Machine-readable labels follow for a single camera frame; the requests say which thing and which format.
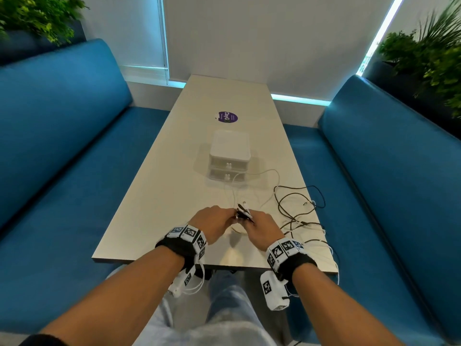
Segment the left hand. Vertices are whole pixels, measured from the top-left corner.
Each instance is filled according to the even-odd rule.
[[[200,229],[209,245],[215,243],[226,231],[227,227],[236,223],[235,209],[222,209],[215,205],[197,212],[189,224]]]

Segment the round sticker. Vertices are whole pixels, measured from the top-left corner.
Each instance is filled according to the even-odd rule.
[[[222,123],[234,123],[238,117],[230,111],[220,111],[218,113],[218,120]]]

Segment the hand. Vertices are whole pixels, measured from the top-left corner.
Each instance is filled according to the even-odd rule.
[[[249,220],[239,220],[239,223],[245,228],[250,241],[261,251],[274,244],[277,240],[285,238],[285,235],[277,226],[271,215],[262,211],[250,210],[253,217],[252,223]]]
[[[215,205],[201,209],[190,219],[189,224],[200,229],[211,245],[224,234],[227,227],[235,222],[235,209],[222,209]]]

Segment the white table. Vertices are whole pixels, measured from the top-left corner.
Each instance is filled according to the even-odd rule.
[[[215,116],[220,111],[237,115],[233,123],[223,123]],[[136,174],[129,190],[103,238],[96,248],[95,261],[133,261],[155,247],[172,227],[187,222],[198,210],[212,205],[233,207],[232,188],[237,201],[246,201],[259,209],[272,194],[278,176],[268,172],[247,176],[243,186],[213,181],[206,177],[210,144],[215,130],[246,131],[250,136],[250,173],[276,169],[280,185],[304,187],[305,183],[285,130],[266,85],[192,75],[166,119],[160,133]],[[277,195],[292,192],[279,189]],[[307,190],[302,191],[309,197]],[[303,206],[299,196],[289,196],[284,203],[291,214],[312,209]],[[281,226],[288,221],[272,198],[261,209],[271,214]],[[313,211],[301,216],[306,222],[318,222]],[[294,236],[303,242],[325,240],[317,225],[300,228]],[[324,272],[337,272],[328,247],[321,242],[306,244],[309,254]],[[264,253],[248,237],[226,231],[208,247],[205,265],[269,268]]]

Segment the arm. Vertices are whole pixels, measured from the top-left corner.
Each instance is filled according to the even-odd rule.
[[[266,251],[285,237],[271,215],[255,210],[251,210],[251,215],[255,224],[244,221],[243,226],[259,250]],[[313,264],[297,267],[292,281],[322,345],[402,345]]]
[[[234,209],[200,210],[189,224],[213,244],[232,224]],[[41,334],[69,346],[132,345],[184,265],[184,258],[159,246],[105,280]]]

